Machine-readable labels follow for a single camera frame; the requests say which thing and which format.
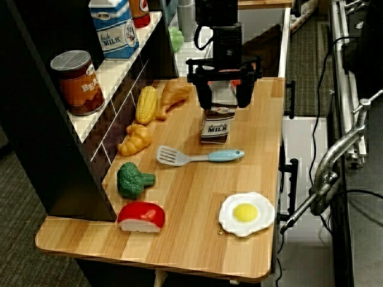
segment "fried egg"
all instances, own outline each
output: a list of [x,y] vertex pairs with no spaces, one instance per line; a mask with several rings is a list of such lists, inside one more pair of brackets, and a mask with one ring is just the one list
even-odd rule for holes
[[274,207],[266,197],[256,192],[229,196],[218,215],[222,228],[238,237],[268,228],[274,219]]

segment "green toy object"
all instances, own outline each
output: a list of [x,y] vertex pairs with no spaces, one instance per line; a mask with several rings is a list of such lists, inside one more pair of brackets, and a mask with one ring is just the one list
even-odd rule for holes
[[182,32],[178,30],[176,27],[169,28],[170,40],[172,42],[173,52],[177,52],[184,42],[184,37]]
[[155,175],[142,173],[134,163],[125,163],[117,172],[117,188],[123,197],[137,199],[144,187],[154,184]]

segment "wooden table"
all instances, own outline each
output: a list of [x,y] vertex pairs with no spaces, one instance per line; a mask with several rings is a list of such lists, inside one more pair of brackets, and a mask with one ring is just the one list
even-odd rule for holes
[[291,8],[291,0],[239,0],[238,9]]
[[[161,94],[165,82],[154,85]],[[283,78],[258,80],[251,104],[237,110],[226,144],[202,145],[202,110],[194,90],[186,102],[171,109],[166,121],[150,122],[151,145],[133,156],[117,155],[103,181],[118,214],[131,201],[117,191],[120,166],[131,161],[141,172],[154,173],[154,186],[146,188],[138,200],[164,209],[166,222],[161,232],[128,233],[115,222],[48,216],[36,236],[37,247],[44,253],[74,258],[243,282],[262,281],[270,272],[273,225],[246,238],[220,235],[218,212],[227,196],[249,191],[264,195],[276,206],[283,97]],[[171,167],[156,160],[157,148],[162,144],[187,154],[237,148],[245,151],[245,157],[227,163]]]

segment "brick pattern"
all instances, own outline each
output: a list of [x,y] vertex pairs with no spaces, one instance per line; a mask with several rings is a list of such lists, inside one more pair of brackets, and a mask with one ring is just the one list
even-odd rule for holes
[[153,82],[149,61],[150,58],[143,62],[138,56],[84,142],[86,154],[101,180],[117,154],[117,145],[126,136],[126,127],[135,119],[141,90]]

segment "toy croissant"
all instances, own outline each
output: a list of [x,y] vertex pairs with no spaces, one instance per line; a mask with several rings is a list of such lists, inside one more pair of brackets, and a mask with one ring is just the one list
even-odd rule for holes
[[129,140],[117,145],[117,149],[122,155],[135,154],[151,143],[149,129],[142,124],[132,124],[126,128],[126,132],[130,134]]

